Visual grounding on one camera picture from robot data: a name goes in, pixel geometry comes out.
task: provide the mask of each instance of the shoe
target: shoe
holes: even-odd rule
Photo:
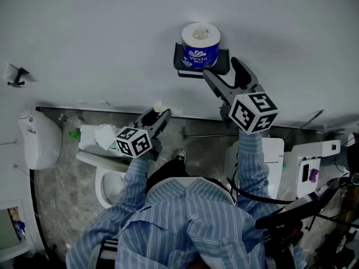
[[[179,152],[177,152],[176,156],[174,157],[174,160],[178,160],[181,161],[183,163],[185,163],[186,161],[186,152],[183,150],[180,150]]]

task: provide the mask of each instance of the gray floor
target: gray floor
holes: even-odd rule
[[[57,123],[59,123],[59,115],[65,113],[69,120],[82,117],[86,124],[108,123],[118,128],[127,126],[129,122],[137,118],[137,115],[134,114],[81,112],[48,108],[42,108],[41,111]],[[59,125],[63,128],[60,159],[55,167],[37,171],[34,178],[36,202],[45,239],[50,248],[53,245],[57,246],[60,259],[65,260],[67,244],[72,244],[79,233],[104,208],[98,202],[95,194],[96,168],[75,158],[78,152],[78,141],[69,137],[68,132],[75,131],[76,128],[69,121],[61,122]],[[179,149],[184,149],[187,152],[186,169],[190,175],[216,178],[223,182],[225,149],[232,145],[237,137],[187,138],[184,140],[181,134],[183,127],[187,133],[191,134],[230,132],[222,122],[218,121],[172,118],[160,135],[163,151],[158,161],[151,163],[149,174],[173,158]],[[271,137],[283,138],[291,132],[293,132],[292,129],[271,128],[269,133]],[[326,139],[324,135],[301,131],[286,141],[286,148],[290,149],[294,144],[324,139]],[[335,200],[329,206],[333,211],[331,213],[335,214],[339,210],[339,206],[340,201]],[[315,226],[318,227],[319,236],[323,232],[327,233],[332,224],[330,221],[320,221],[316,222]],[[307,258],[312,256],[314,249],[307,249],[305,252]]]

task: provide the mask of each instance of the white cube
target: white cube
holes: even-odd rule
[[[145,129],[123,127],[115,140],[117,150],[134,159],[152,149],[151,139]]]
[[[269,129],[278,109],[264,92],[236,95],[229,117],[247,134]]]

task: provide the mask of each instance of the black pants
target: black pants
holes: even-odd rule
[[[155,184],[170,177],[190,177],[190,175],[188,175],[186,172],[186,166],[183,161],[170,160],[161,166],[154,174],[152,174],[147,180],[146,194]],[[206,180],[215,183],[216,185],[229,192],[229,190],[215,178],[206,178]]]

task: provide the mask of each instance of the blue toilet paper packaging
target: blue toilet paper packaging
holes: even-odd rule
[[[189,24],[182,30],[182,63],[191,69],[212,67],[218,58],[220,32],[209,23]]]

